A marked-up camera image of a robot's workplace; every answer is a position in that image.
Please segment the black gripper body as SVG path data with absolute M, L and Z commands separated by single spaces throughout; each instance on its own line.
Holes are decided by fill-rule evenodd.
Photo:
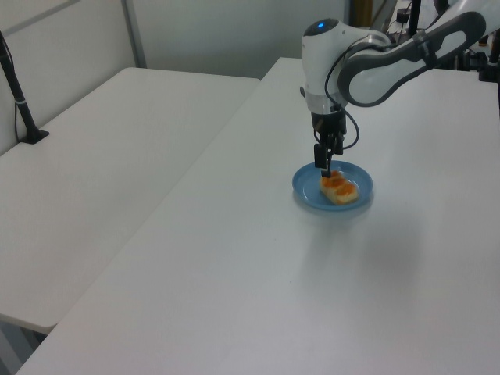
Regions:
M 343 145 L 347 134 L 346 115 L 337 111 L 328 115 L 311 113 L 314 137 L 320 144 L 328 144 L 329 136 L 333 137 L 332 143 L 338 141 Z

